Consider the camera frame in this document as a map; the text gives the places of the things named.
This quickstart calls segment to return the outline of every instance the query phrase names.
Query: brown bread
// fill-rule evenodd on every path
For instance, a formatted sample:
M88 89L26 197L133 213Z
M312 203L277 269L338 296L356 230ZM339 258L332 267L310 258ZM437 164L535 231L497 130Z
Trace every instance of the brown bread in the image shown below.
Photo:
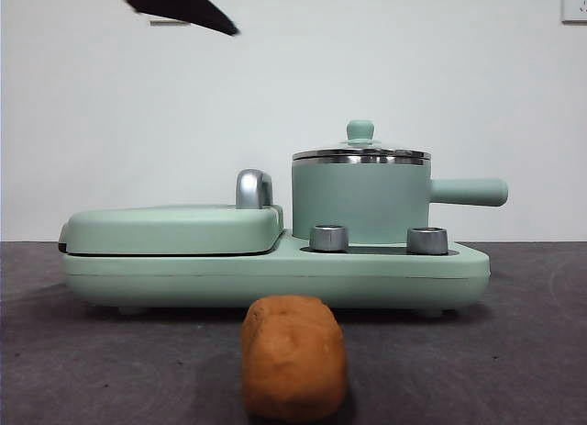
M313 296L266 296L243 322L242 394L249 414L291 423L335 412L347 392L342 330Z

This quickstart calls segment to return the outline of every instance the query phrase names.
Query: cooking pot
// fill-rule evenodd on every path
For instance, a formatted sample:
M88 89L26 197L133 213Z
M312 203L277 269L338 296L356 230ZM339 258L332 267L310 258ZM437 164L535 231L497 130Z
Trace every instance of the cooking pot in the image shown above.
M336 147L293 155L293 234L309 240L314 225L345 226L349 242L402 243L428 226L429 203L499 207L501 179L430 179L430 154L386 148L369 120L352 120Z

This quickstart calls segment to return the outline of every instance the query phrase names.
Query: appliance base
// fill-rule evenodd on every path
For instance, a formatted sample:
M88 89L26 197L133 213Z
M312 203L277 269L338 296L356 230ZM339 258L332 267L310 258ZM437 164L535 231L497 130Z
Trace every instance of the appliance base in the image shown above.
M441 256L408 254L402 244L389 248L393 253L308 252L307 240L286 230L273 250L256 255L65 253L63 263L74 294L129 315L146 308L246 308L263 296L302 294L332 308L406 308L437 317L475 303L488 284L489 257L466 246L450 243L452 254Z

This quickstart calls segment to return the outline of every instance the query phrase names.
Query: silver knob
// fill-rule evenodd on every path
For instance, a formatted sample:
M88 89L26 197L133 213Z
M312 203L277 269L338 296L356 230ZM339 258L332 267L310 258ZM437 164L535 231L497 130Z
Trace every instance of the silver knob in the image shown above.
M444 255L449 253L447 230L442 228L408 229L407 251L424 255Z
M349 248L349 232L339 225L316 225L310 229L310 249L318 252L343 252Z

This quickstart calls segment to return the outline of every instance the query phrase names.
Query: power outlet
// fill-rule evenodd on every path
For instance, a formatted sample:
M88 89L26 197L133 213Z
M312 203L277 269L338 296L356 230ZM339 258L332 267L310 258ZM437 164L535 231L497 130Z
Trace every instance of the power outlet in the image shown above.
M587 25L587 0L562 0L562 22Z

